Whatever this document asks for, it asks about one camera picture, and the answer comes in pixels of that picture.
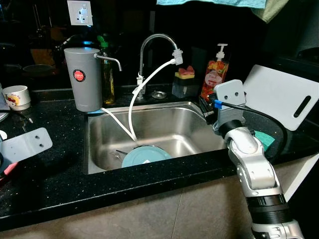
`orange hand soap bottle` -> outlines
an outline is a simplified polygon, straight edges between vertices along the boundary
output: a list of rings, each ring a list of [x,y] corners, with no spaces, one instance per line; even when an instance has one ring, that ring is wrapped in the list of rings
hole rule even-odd
[[[208,95],[213,93],[216,85],[223,83],[225,80],[226,72],[228,70],[228,62],[223,60],[225,53],[223,52],[224,46],[228,44],[219,43],[220,51],[216,54],[216,59],[208,62],[205,80],[201,89],[200,96],[207,102],[209,101]]]

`wall socket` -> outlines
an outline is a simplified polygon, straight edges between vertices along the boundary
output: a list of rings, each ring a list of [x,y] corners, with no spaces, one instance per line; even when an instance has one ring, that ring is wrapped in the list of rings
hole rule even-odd
[[[93,25],[90,1],[68,0],[68,8],[71,25]]]

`stainless steel sink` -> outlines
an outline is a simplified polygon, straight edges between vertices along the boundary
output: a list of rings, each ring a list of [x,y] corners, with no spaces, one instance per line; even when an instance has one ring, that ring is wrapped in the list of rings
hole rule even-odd
[[[127,127],[128,107],[109,109]],[[173,158],[225,148],[222,137],[207,125],[200,109],[191,102],[134,107],[134,142],[107,114],[89,115],[85,131],[85,173],[121,168],[125,154],[139,145],[156,145]]]

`black countertop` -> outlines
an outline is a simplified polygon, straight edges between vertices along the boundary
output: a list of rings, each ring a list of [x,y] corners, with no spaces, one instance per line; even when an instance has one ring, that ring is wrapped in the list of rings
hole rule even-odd
[[[111,106],[128,106],[129,88]],[[44,127],[53,146],[21,161],[0,182],[0,231],[40,223],[120,202],[234,175],[227,149],[86,175],[82,172],[85,116],[75,108],[71,90],[34,92],[32,107],[23,111],[34,124],[28,131]],[[181,101],[168,99],[136,103]],[[281,132],[269,120],[245,113],[248,128],[276,138],[266,152],[271,158]],[[8,138],[23,133],[16,116],[0,122]],[[305,120],[296,131],[288,131],[288,143],[274,162],[299,159],[318,152],[318,127]]]

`soap dispenser bottle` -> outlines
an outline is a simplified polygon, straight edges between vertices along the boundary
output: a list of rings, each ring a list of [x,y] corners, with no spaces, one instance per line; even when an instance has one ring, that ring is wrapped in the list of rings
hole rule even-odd
[[[207,64],[205,80],[202,86],[201,94],[207,102],[209,102],[208,95],[213,93],[213,89],[216,85],[225,81],[226,72],[228,70],[228,62],[224,59],[225,53],[224,47],[228,44],[219,43],[220,51],[216,54],[214,60],[210,60]]]
[[[102,36],[98,36],[101,43],[101,55],[110,57],[109,43]],[[101,78],[102,78],[102,98],[104,104],[111,104],[115,100],[112,62],[101,59]]]

